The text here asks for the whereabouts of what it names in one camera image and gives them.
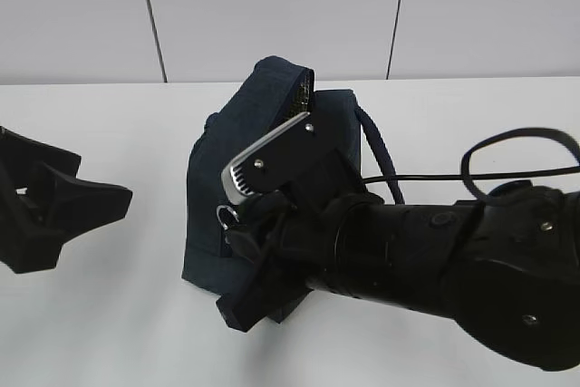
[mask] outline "black plastic object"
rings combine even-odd
[[[0,260],[14,272],[56,267],[64,243],[127,214],[131,191],[77,179],[80,164],[0,127]]]
[[[230,327],[248,331],[288,298],[325,290],[454,319],[495,352],[546,371],[580,363],[580,193],[518,180],[451,206],[384,205],[320,131],[331,123],[304,122],[321,140],[296,128],[248,158],[284,161],[293,140],[309,142],[276,175],[247,167],[252,190],[275,179],[276,191],[238,208],[234,246],[252,253],[255,269],[217,302]]]

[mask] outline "black strap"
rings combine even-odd
[[[479,144],[476,144],[471,149],[468,150],[467,153],[463,155],[463,159],[461,159],[461,179],[463,180],[463,184],[467,188],[467,190],[478,200],[483,201],[490,206],[504,206],[506,204],[511,203],[516,199],[518,196],[517,193],[512,195],[506,195],[502,197],[492,197],[483,193],[481,189],[479,189],[475,182],[473,181],[473,176],[469,173],[469,163],[471,161],[471,156],[477,150],[484,149],[485,147],[496,144],[503,140],[511,140],[513,138],[546,138],[547,140],[553,140],[558,142],[559,144],[563,145],[576,159],[578,164],[580,164],[580,147],[578,143],[567,133],[562,131],[557,131],[556,129],[546,129],[541,127],[530,127],[525,129],[515,129],[513,131],[506,131],[504,133],[500,133],[499,135],[492,136],[491,138],[487,138],[483,140]]]
[[[362,131],[364,131],[364,136],[371,146],[372,154],[379,164],[382,175],[387,178],[389,176],[395,176],[395,167],[392,164],[391,155],[387,151],[387,147],[384,145],[381,133],[377,128],[376,124],[372,118],[366,113],[363,108],[357,106],[354,109],[356,118],[362,125]],[[402,196],[401,188],[399,188],[399,182],[396,179],[385,179],[387,185],[389,185],[389,190],[392,194],[392,199],[395,204],[405,204],[405,199]]]

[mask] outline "black cable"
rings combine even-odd
[[[500,180],[500,179],[532,179],[534,177],[551,177],[564,176],[566,174],[580,173],[580,166],[565,167],[557,169],[541,169],[538,171],[523,171],[523,172],[492,172],[488,174],[472,174],[474,180]],[[392,176],[369,177],[363,179],[365,184],[378,183],[380,181],[444,181],[444,180],[458,180],[463,178],[460,174],[397,174]]]

